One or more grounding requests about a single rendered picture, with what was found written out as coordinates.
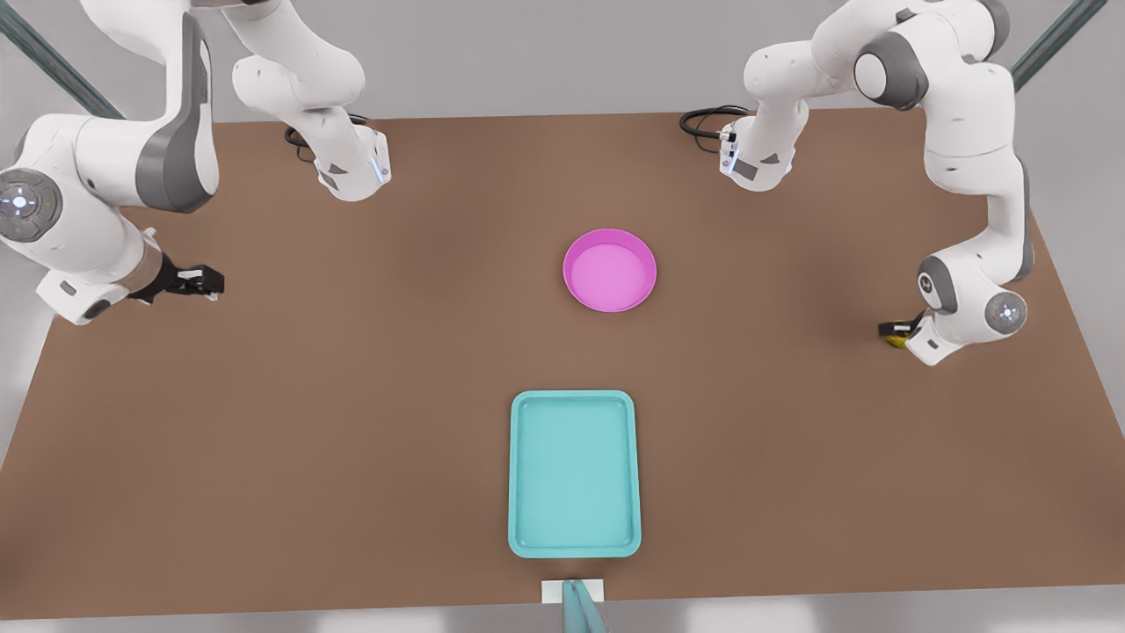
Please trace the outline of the teal rectangular tray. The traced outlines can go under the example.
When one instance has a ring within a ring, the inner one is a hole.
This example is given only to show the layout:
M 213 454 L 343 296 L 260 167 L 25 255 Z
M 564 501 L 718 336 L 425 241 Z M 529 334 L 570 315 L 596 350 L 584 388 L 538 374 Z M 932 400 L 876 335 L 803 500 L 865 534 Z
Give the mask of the teal rectangular tray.
M 642 501 L 629 394 L 514 397 L 507 540 L 522 558 L 634 555 L 642 545 Z

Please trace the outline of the pink round plate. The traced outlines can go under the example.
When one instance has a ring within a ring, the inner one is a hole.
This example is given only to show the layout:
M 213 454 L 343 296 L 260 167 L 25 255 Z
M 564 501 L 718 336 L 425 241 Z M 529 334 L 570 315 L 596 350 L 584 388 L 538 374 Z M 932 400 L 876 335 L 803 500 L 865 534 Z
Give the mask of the pink round plate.
M 574 299 L 588 309 L 629 311 L 652 293 L 657 260 L 652 248 L 630 232 L 590 230 L 567 248 L 562 280 Z

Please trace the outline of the silver frame post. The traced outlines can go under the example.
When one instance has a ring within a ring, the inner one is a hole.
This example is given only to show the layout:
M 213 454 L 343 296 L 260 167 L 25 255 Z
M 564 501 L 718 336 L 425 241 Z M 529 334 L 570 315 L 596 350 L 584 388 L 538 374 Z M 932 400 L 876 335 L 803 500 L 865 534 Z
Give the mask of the silver frame post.
M 123 114 L 115 105 L 105 99 L 86 76 L 76 72 L 76 69 L 72 67 L 68 60 L 53 48 L 7 0 L 0 0 L 0 33 L 46 76 L 50 76 L 54 84 L 68 92 L 87 114 L 101 119 L 124 120 Z
M 1020 92 L 1033 76 L 1036 76 L 1041 69 L 1045 67 L 1048 61 L 1056 56 L 1058 52 L 1064 48 L 1069 40 L 1072 40 L 1077 33 L 1081 31 L 1084 25 L 1108 3 L 1109 0 L 1073 0 L 1010 67 L 1015 91 Z
M 562 633 L 608 633 L 606 621 L 583 580 L 562 581 Z

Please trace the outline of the white post foot plate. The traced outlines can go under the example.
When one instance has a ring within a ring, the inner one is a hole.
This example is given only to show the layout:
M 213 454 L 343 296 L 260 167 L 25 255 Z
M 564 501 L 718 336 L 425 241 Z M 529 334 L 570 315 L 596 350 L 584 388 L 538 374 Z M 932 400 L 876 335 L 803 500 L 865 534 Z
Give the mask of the white post foot plate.
M 541 582 L 542 604 L 562 604 L 562 586 L 572 582 L 570 579 L 554 579 Z M 603 579 L 574 579 L 574 582 L 585 586 L 586 593 L 593 602 L 606 600 L 606 589 Z

